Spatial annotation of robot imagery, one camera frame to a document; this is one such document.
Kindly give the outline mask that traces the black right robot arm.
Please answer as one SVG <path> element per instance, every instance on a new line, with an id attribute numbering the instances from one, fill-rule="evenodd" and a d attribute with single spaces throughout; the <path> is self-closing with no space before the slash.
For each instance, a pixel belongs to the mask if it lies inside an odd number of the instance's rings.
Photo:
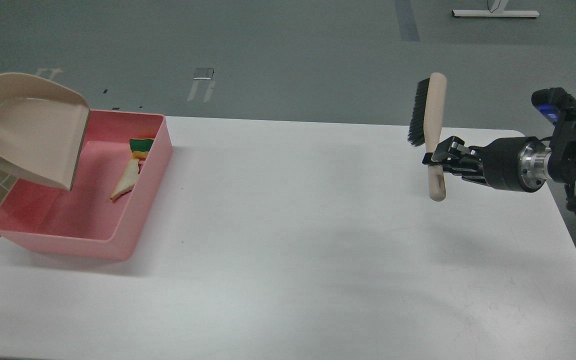
<path id="1" fill-rule="evenodd" d="M 566 209 L 576 217 L 576 98 L 545 88 L 532 94 L 531 104 L 553 125 L 551 136 L 501 137 L 487 146 L 451 136 L 427 150 L 423 164 L 498 191 L 535 193 L 552 180 L 563 185 Z"/>

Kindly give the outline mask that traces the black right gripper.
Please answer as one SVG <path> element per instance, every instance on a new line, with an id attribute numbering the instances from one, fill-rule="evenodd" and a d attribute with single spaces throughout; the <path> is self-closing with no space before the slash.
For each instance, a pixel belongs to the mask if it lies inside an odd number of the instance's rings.
<path id="1" fill-rule="evenodd" d="M 466 146 L 461 137 L 450 136 L 439 142 L 433 153 L 426 152 L 422 164 L 440 166 L 444 173 L 464 182 L 483 183 L 498 191 L 534 193 L 544 180 L 531 175 L 522 160 L 544 149 L 537 137 L 501 137 L 487 146 Z"/>

